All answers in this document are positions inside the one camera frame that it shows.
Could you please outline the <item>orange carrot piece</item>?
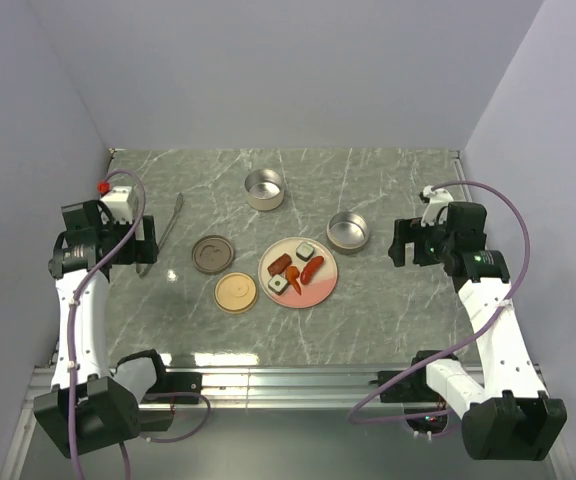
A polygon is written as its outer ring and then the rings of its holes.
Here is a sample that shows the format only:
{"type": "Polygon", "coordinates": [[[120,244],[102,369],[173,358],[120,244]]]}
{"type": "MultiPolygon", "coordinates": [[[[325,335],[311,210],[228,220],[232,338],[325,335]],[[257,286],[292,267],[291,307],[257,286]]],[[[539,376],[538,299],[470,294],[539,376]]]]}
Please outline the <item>orange carrot piece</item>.
{"type": "Polygon", "coordinates": [[[290,283],[290,285],[294,288],[298,295],[302,294],[301,285],[300,285],[300,271],[299,269],[294,266],[290,265],[285,270],[285,278],[290,283]]]}

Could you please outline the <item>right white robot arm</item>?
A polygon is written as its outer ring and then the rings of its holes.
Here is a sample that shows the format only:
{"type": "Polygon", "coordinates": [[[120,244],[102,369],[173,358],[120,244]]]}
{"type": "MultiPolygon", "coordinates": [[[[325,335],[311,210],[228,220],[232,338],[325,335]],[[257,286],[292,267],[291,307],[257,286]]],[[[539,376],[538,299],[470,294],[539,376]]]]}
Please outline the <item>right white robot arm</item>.
{"type": "Polygon", "coordinates": [[[472,459],[541,461],[567,411],[549,396],[529,357],[508,296],[513,285],[505,259],[486,247],[486,217],[480,204],[452,201],[394,223],[388,255],[395,266],[404,266],[411,245],[414,264],[440,264],[452,279],[478,336],[483,375],[475,381],[453,353],[421,351],[409,386],[423,400],[438,394],[455,412],[472,459]]]}

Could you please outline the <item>brown meat slice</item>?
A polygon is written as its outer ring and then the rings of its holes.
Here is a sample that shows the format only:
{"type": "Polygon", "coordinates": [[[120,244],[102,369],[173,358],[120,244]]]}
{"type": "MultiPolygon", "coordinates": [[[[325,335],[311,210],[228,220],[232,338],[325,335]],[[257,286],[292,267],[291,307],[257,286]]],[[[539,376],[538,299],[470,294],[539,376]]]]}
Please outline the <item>brown meat slice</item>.
{"type": "Polygon", "coordinates": [[[282,254],[274,260],[268,267],[267,271],[270,276],[282,274],[288,266],[292,264],[292,258],[289,254],[282,254]]]}

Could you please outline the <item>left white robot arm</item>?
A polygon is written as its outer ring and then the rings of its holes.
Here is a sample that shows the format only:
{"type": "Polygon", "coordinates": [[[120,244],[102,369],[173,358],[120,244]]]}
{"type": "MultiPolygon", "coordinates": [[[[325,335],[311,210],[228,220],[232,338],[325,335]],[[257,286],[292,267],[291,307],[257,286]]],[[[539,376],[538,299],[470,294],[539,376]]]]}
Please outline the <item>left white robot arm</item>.
{"type": "Polygon", "coordinates": [[[141,216],[128,191],[68,205],[65,229],[48,268],[59,299],[59,346],[48,393],[33,412],[66,457],[83,455],[137,437],[139,403],[164,399],[171,379],[156,350],[108,360],[105,312],[115,265],[154,264],[154,220],[141,216]]]}

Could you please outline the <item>metal tongs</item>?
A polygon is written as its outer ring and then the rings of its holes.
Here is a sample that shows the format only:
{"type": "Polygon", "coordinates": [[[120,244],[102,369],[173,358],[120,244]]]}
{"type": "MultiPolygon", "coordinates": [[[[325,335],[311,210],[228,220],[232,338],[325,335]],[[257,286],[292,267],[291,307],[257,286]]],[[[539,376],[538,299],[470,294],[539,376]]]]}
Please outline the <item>metal tongs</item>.
{"type": "MultiPolygon", "coordinates": [[[[162,252],[163,247],[165,245],[166,240],[168,239],[178,217],[180,214],[180,211],[183,207],[184,204],[184,196],[182,192],[179,192],[176,198],[176,203],[173,209],[173,213],[163,231],[163,233],[161,234],[159,240],[157,241],[157,247],[159,252],[162,252]]],[[[136,273],[138,275],[139,278],[144,278],[148,275],[149,271],[151,270],[151,268],[153,267],[152,264],[147,264],[142,266],[141,264],[137,264],[136,265],[136,273]]]]}

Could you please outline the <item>red sausage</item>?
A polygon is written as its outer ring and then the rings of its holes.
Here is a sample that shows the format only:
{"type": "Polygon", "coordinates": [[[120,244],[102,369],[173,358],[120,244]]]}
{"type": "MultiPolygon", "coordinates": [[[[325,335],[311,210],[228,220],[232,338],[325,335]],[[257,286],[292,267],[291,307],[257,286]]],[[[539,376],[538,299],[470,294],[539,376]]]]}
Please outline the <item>red sausage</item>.
{"type": "Polygon", "coordinates": [[[314,275],[324,264],[324,261],[325,259],[323,256],[314,256],[308,261],[300,275],[300,282],[302,285],[308,285],[312,281],[314,275]]]}

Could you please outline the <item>sushi roll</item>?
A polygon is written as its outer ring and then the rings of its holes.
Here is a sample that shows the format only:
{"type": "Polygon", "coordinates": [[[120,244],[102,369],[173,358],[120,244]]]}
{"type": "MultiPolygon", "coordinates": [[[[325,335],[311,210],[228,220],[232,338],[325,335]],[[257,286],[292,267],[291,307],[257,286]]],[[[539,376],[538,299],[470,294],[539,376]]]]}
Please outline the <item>sushi roll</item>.
{"type": "Polygon", "coordinates": [[[281,274],[273,275],[268,282],[268,289],[276,295],[282,295],[288,286],[288,280],[281,274]]]}
{"type": "Polygon", "coordinates": [[[303,261],[309,261],[313,257],[314,253],[314,246],[308,242],[301,242],[295,250],[296,256],[303,261]]]}

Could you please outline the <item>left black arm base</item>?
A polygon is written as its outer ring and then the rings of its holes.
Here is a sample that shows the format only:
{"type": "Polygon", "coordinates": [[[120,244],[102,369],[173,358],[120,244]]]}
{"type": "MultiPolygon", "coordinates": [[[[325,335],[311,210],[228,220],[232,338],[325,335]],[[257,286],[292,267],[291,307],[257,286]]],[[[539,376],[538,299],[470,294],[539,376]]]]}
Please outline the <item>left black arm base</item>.
{"type": "Polygon", "coordinates": [[[161,384],[153,386],[142,399],[141,433],[165,433],[181,419],[186,407],[201,406],[202,375],[197,372],[167,372],[161,384]]]}

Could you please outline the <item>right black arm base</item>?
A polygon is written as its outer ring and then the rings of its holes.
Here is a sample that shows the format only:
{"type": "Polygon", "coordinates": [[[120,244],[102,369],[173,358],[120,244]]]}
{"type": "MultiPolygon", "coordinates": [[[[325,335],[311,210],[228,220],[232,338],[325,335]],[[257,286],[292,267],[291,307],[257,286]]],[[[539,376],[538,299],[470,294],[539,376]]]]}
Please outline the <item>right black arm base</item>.
{"type": "MultiPolygon", "coordinates": [[[[403,414],[413,415],[422,412],[446,410],[447,403],[444,398],[429,388],[425,383],[425,376],[417,371],[391,386],[379,395],[382,404],[403,404],[403,414]]],[[[423,417],[406,420],[406,425],[414,433],[422,435],[441,435],[447,431],[449,415],[424,415],[423,417]]]]}

